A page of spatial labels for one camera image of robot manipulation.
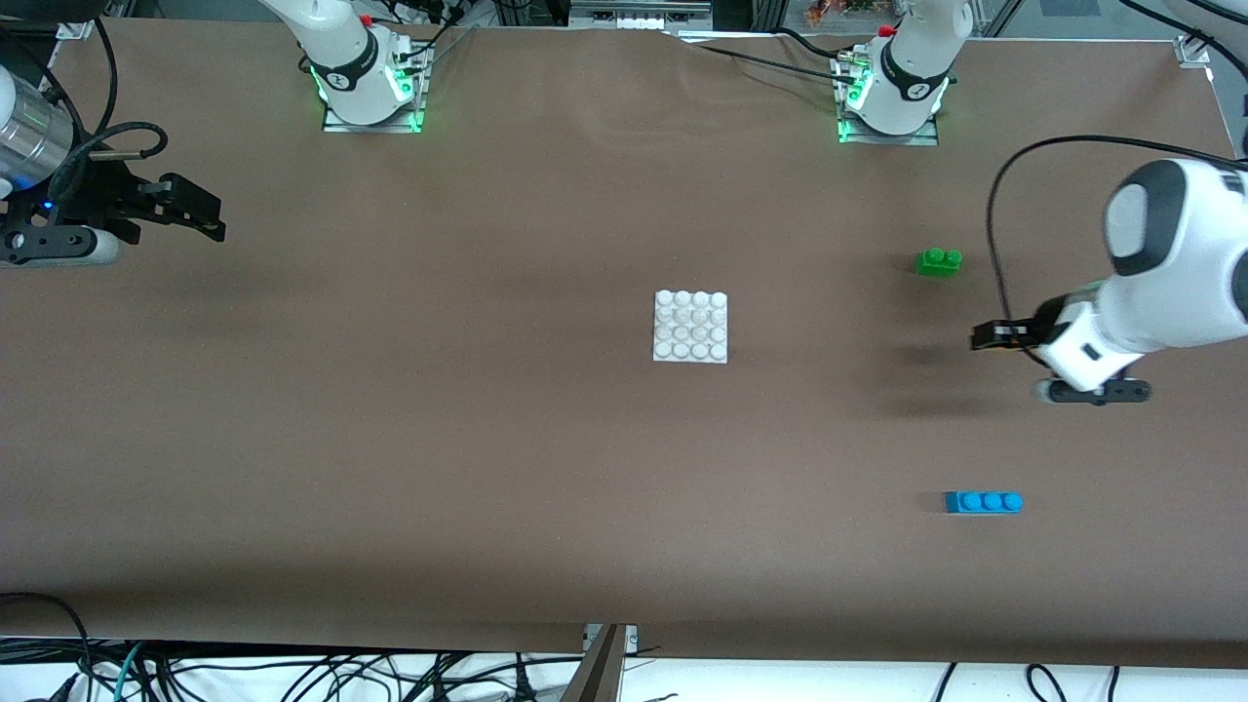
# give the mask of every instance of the brown table surface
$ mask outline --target brown table surface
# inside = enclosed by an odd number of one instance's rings
[[[349,136],[282,25],[110,27],[117,119],[172,136],[135,171],[217,194],[228,241],[154,225],[111,267],[0,276],[5,590],[126,637],[1248,661],[1248,346],[1149,356],[1156,397],[1101,410],[966,351],[1010,152],[1231,152],[1168,44],[968,44],[941,145],[895,149],[837,144],[816,79],[656,32],[477,31],[424,134]],[[94,122],[99,40],[56,70]],[[1010,176],[1020,311],[1108,274],[1101,209],[1152,157]],[[960,276],[907,271],[934,245]],[[650,360],[660,289],[730,295],[726,366]]]

